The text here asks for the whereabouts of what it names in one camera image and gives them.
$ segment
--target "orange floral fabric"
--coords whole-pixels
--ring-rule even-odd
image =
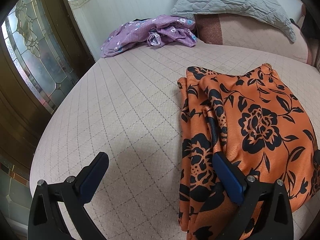
[[[269,183],[282,179],[292,212],[318,191],[312,124],[271,65],[243,76],[189,67],[178,86],[183,137],[179,224],[187,240],[215,239],[236,212],[212,168],[215,152],[222,151],[246,176]],[[250,235],[259,211],[256,207],[241,239]]]

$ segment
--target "bed cover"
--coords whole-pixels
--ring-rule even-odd
[[[270,63],[307,111],[319,142],[320,73],[316,68],[268,52],[173,42],[140,45],[100,59],[60,105],[37,147],[30,189],[45,179],[57,183],[76,175],[100,151],[109,168],[85,208],[108,240],[185,240],[178,225],[181,141],[177,79],[188,66],[242,75]],[[320,209],[320,193],[295,213],[294,239]],[[80,239],[60,206],[75,239]]]

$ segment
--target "purple floral garment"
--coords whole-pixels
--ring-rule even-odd
[[[196,44],[196,36],[190,31],[195,22],[183,17],[160,15],[154,19],[134,21],[122,24],[113,31],[101,47],[101,57],[112,57],[138,42],[150,46],[162,47],[173,41],[192,47]]]

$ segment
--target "leaded glass pattern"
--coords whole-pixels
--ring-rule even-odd
[[[52,114],[79,78],[52,33],[41,0],[19,0],[2,33],[24,82]]]

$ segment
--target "light blue quilted pillow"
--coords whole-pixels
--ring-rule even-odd
[[[178,0],[171,13],[177,16],[221,13],[249,16],[280,29],[292,42],[296,41],[291,22],[276,0]]]

